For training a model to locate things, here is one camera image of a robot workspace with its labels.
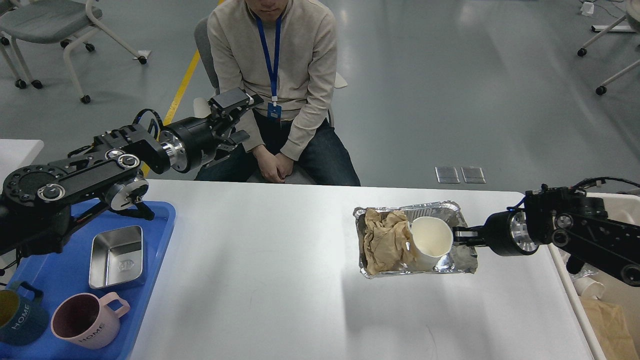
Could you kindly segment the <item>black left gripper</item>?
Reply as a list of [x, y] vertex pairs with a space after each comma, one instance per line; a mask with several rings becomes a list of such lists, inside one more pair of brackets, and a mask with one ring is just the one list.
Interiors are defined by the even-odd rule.
[[250, 138], [245, 130], [233, 130], [234, 125], [247, 111], [264, 102], [259, 94], [233, 88], [208, 100], [210, 116], [187, 117], [163, 126], [160, 143], [169, 156], [170, 167], [185, 174], [226, 161], [238, 145]]

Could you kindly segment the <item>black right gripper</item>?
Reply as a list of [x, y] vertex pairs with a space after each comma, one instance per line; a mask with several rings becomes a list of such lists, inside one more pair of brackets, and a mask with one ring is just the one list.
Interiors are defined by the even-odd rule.
[[530, 237], [523, 210], [494, 213], [484, 226], [453, 227], [453, 244], [471, 248], [489, 246], [500, 256], [530, 256], [539, 248], [539, 244]]

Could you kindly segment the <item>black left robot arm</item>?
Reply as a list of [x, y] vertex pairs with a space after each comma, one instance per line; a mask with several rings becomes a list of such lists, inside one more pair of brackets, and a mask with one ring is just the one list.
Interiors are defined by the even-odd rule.
[[149, 184], [142, 165], [163, 174], [219, 164], [249, 139], [235, 126], [263, 102], [234, 88], [206, 100], [210, 113], [204, 117], [148, 127], [135, 119], [65, 159], [12, 171], [1, 188], [1, 253], [59, 254], [73, 233], [105, 211], [152, 220], [143, 203]]

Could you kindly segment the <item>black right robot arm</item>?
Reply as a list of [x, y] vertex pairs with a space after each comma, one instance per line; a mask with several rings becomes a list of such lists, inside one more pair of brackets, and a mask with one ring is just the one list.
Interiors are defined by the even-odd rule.
[[528, 190], [516, 205], [489, 215], [475, 227], [453, 227], [455, 245], [490, 248], [499, 256], [530, 256], [542, 245], [569, 253], [566, 269], [585, 265], [622, 283], [640, 285], [640, 228], [611, 219], [604, 200], [587, 190], [608, 177], [585, 178], [573, 186]]

